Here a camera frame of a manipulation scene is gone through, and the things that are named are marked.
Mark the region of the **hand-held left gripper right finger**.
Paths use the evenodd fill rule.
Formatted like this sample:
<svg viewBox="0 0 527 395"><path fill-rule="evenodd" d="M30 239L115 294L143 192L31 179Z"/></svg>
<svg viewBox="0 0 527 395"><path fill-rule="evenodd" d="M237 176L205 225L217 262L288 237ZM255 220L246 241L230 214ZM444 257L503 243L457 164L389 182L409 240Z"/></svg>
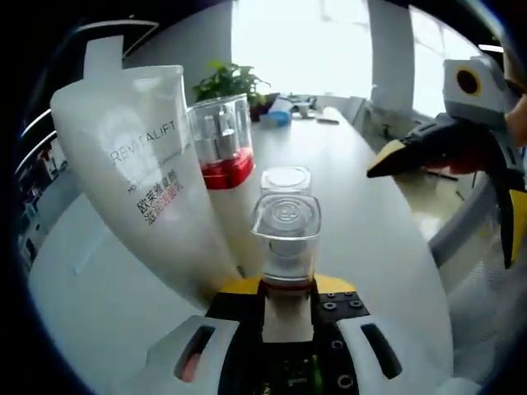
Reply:
<svg viewBox="0 0 527 395"><path fill-rule="evenodd" d="M316 276L310 307L324 394L433 394L448 378L415 333L371 313L346 282Z"/></svg>

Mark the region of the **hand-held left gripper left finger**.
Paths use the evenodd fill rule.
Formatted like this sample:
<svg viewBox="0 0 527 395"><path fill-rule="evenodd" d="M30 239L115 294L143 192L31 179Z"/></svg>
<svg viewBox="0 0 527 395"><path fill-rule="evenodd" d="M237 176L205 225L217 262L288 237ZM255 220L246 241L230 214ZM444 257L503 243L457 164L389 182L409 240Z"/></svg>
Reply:
<svg viewBox="0 0 527 395"><path fill-rule="evenodd" d="M147 353L147 394L256 394L261 386L264 287L258 277L224 286Z"/></svg>

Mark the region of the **person's right hand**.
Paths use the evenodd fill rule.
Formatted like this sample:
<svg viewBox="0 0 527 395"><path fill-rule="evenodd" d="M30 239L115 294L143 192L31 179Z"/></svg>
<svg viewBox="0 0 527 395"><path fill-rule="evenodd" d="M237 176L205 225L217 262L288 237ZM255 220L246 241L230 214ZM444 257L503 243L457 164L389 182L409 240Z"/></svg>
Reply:
<svg viewBox="0 0 527 395"><path fill-rule="evenodd" d="M506 123L517 149L526 146L526 95L522 95L512 111L506 114ZM486 154L481 145L469 143L450 159L440 160L424 166L426 170L439 171L449 168L451 174L469 174L485 168Z"/></svg>

